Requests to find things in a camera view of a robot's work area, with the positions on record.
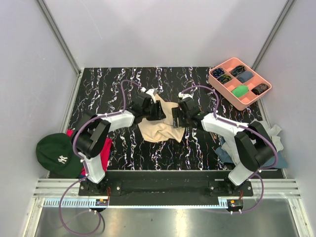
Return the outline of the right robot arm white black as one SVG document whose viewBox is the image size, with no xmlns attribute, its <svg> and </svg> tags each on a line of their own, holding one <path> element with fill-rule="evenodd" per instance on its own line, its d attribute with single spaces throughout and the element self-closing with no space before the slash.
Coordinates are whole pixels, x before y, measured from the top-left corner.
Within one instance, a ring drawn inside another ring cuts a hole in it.
<svg viewBox="0 0 316 237">
<path fill-rule="evenodd" d="M 176 126 L 188 126 L 224 138 L 236 156 L 237 163 L 224 183 L 228 195 L 235 196 L 242 184 L 254 176 L 271 158 L 278 160 L 277 151 L 263 125 L 257 121 L 250 124 L 236 122 L 215 112 L 203 112 L 189 94 L 179 94 Z"/>
</svg>

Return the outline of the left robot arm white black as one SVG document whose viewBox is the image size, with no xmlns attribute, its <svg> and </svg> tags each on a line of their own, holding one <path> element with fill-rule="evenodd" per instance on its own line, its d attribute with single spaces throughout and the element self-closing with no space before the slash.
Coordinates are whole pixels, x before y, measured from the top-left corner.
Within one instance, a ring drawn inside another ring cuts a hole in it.
<svg viewBox="0 0 316 237">
<path fill-rule="evenodd" d="M 105 171 L 101 152 L 108 133 L 139 124 L 143 119 L 157 121 L 166 118 L 160 100 L 155 98 L 157 91 L 149 89 L 138 94 L 127 109 L 112 114 L 86 114 L 72 133 L 74 153 L 81 158 L 85 176 L 90 182 L 89 189 L 97 196 L 107 188 L 103 181 Z"/>
</svg>

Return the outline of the beige cloth napkin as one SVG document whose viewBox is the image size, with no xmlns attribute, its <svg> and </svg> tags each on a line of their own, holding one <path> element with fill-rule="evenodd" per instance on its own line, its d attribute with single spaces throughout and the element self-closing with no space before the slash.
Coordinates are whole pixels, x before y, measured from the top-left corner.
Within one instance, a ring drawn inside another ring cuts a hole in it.
<svg viewBox="0 0 316 237">
<path fill-rule="evenodd" d="M 172 116 L 172 109 L 177 108 L 178 104 L 174 102 L 165 102 L 158 94 L 155 96 L 155 99 L 161 102 L 162 110 L 166 115 L 166 118 L 155 121 L 148 121 L 144 118 L 142 122 L 138 124 L 143 139 L 152 143 L 174 139 L 180 143 L 185 128 L 174 128 Z"/>
</svg>

